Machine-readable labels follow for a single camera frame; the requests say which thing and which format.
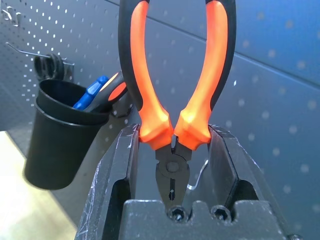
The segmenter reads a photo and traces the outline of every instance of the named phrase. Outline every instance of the blue pegboard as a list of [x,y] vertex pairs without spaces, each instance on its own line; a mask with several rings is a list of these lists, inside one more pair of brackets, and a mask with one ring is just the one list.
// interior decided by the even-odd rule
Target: blue pegboard
[[[150,1],[147,63],[155,91],[175,125],[202,69],[205,4],[194,0]],[[26,16],[19,31],[1,21],[3,42],[12,41],[27,51],[67,57],[75,63],[72,80],[83,86],[99,75],[110,76],[120,69],[118,0],[3,2]],[[319,3],[237,0],[236,6],[236,54],[210,122],[229,129],[261,166],[292,231],[305,239],[316,239],[320,233],[320,151],[316,146],[320,133]],[[31,125],[26,116],[33,116],[30,101],[38,90],[34,73],[30,72],[32,57],[20,56],[5,45],[1,45],[0,52],[5,56],[0,60],[5,76],[2,87],[15,99],[13,105],[20,106],[16,109],[21,114],[10,113],[7,104],[0,104],[1,113],[6,114],[6,123],[16,119],[6,124],[7,129],[12,136],[17,133],[16,142],[27,146],[29,136],[23,133],[28,133]],[[15,65],[2,64],[3,60]],[[72,185],[54,192],[76,223],[100,157],[121,127],[139,122],[136,111],[129,120],[109,122],[98,134]],[[201,146],[193,154],[191,183],[207,157],[205,152],[206,147]],[[141,144],[139,157],[136,196],[160,199],[154,152]]]

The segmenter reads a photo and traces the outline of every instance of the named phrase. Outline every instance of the black plastic holder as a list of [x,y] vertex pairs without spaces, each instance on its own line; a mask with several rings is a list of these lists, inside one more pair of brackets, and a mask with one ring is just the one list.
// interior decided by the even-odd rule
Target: black plastic holder
[[72,108],[85,88],[71,82],[43,80],[39,83],[36,114],[24,168],[34,186],[57,190],[74,179],[109,112],[91,113]]

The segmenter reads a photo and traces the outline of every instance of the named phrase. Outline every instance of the pliers cutting edge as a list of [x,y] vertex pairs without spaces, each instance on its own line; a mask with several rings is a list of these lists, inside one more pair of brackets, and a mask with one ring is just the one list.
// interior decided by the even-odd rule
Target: pliers cutting edge
[[[155,150],[156,182],[165,207],[181,205],[190,177],[188,161],[208,144],[208,122],[227,81],[236,43],[235,0],[205,0],[207,40],[196,89],[173,129],[153,88],[145,53],[145,25],[150,0],[120,0],[119,58],[127,89],[141,117],[139,140]],[[172,149],[172,136],[176,136]]]

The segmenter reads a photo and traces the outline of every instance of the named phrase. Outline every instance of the orange handle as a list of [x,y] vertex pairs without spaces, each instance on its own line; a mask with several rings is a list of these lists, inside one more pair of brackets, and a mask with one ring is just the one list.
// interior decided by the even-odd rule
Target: orange handle
[[211,140],[209,118],[227,81],[235,51],[235,1],[207,0],[206,18],[207,42],[201,76],[174,130],[179,143],[191,150]]
[[139,139],[156,150],[171,144],[174,130],[148,72],[145,53],[148,6],[147,0],[120,1],[118,47],[124,80],[142,121]]

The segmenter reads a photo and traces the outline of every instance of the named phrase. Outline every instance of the pegboard hole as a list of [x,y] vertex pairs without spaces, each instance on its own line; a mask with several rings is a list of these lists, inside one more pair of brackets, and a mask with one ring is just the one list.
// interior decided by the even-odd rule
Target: pegboard hole
[[229,129],[229,128],[231,128],[232,127],[232,121],[231,120],[227,120],[226,122],[225,122],[225,126]]
[[308,101],[307,106],[309,110],[315,110],[317,107],[317,102],[315,100],[310,100]]
[[188,49],[188,53],[191,54],[191,53],[194,52],[194,50],[195,50],[195,49],[194,49],[192,46],[190,46],[189,49]]
[[264,14],[263,12],[259,12],[259,13],[257,14],[256,18],[257,18],[258,20],[263,20],[263,19],[265,19],[265,14]]
[[246,49],[247,47],[249,47],[249,41],[248,40],[244,40],[242,43],[242,46]]
[[284,186],[283,186],[283,192],[284,192],[285,194],[291,193],[291,186],[290,186],[290,185],[284,185]]
[[285,28],[286,29],[292,29],[294,27],[294,22],[292,20],[288,20],[285,23]]
[[270,49],[268,52],[268,57],[269,58],[274,58],[276,56],[276,50]]
[[300,60],[300,61],[297,62],[296,67],[297,67],[299,70],[303,70],[303,69],[306,68],[306,62]]
[[264,111],[261,116],[264,120],[267,120],[270,117],[270,113],[268,111]]
[[298,131],[298,128],[297,128],[296,125],[291,125],[291,126],[289,127],[289,133],[290,133],[290,134],[295,135],[295,134],[297,133],[297,131]]
[[320,204],[314,204],[314,205],[312,205],[312,211],[313,211],[315,214],[320,214]]
[[277,157],[280,155],[280,149],[278,147],[275,147],[273,150],[272,150],[272,154],[273,156]]
[[307,165],[307,164],[302,164],[302,165],[300,166],[300,171],[301,171],[303,174],[309,173],[309,165]]
[[255,136],[255,134],[254,134],[254,133],[252,133],[252,132],[251,132],[251,133],[249,133],[249,135],[248,135],[248,140],[249,140],[249,141],[251,141],[251,142],[252,142],[252,141],[254,141],[254,140],[255,140],[255,138],[256,138],[256,136]]
[[285,95],[286,92],[287,92],[287,90],[286,90],[283,86],[280,87],[279,90],[278,90],[278,93],[279,93],[280,95]]
[[243,98],[240,98],[238,101],[238,105],[240,108],[242,108],[245,105],[245,100]]

